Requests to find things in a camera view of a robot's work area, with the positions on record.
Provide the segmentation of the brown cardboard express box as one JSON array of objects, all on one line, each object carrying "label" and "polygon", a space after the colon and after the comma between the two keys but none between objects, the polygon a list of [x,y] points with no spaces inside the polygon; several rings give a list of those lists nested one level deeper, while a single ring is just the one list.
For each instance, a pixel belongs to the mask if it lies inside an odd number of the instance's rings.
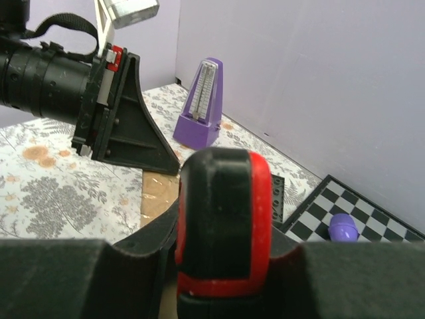
[{"label": "brown cardboard express box", "polygon": [[177,199],[179,176],[143,172],[140,227],[164,213]]}]

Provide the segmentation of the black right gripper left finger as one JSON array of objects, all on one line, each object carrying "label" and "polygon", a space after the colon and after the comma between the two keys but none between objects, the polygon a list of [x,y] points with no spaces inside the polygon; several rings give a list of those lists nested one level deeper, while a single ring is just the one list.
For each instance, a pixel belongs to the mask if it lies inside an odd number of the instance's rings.
[{"label": "black right gripper left finger", "polygon": [[134,234],[3,239],[2,318],[176,318],[178,203]]}]

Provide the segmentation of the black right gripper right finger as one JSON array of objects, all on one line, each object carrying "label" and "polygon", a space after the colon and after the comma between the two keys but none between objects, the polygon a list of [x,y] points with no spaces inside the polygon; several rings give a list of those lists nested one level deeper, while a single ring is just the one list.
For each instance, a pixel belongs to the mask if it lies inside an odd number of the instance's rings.
[{"label": "black right gripper right finger", "polygon": [[273,228],[267,318],[423,318],[424,243],[297,243]]}]

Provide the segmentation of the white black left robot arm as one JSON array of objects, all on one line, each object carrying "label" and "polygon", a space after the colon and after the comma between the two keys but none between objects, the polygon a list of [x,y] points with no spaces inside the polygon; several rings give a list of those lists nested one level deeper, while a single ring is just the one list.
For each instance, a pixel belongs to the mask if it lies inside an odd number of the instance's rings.
[{"label": "white black left robot arm", "polygon": [[[1,104],[74,125],[71,144],[80,156],[177,175],[179,160],[143,100],[140,58],[112,43],[116,29],[156,16],[159,3],[94,5],[95,23],[59,13],[31,31],[28,1],[1,2]],[[54,25],[89,34],[96,40],[95,49],[79,54],[54,42],[28,44]]]}]

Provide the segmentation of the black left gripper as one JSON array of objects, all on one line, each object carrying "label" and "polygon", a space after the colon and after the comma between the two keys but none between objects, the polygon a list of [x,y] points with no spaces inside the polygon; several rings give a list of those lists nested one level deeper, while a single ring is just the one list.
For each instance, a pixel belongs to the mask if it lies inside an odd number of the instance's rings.
[{"label": "black left gripper", "polygon": [[179,160],[141,94],[139,61],[124,48],[94,57],[72,147],[96,161],[177,175]]}]

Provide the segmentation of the red black utility knife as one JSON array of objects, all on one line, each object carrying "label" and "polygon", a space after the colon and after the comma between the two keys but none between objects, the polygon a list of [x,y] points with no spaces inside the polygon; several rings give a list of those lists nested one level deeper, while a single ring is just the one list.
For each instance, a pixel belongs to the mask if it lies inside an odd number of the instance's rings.
[{"label": "red black utility knife", "polygon": [[261,318],[272,244],[272,178],[245,149],[209,147],[183,164],[177,220],[177,315]]}]

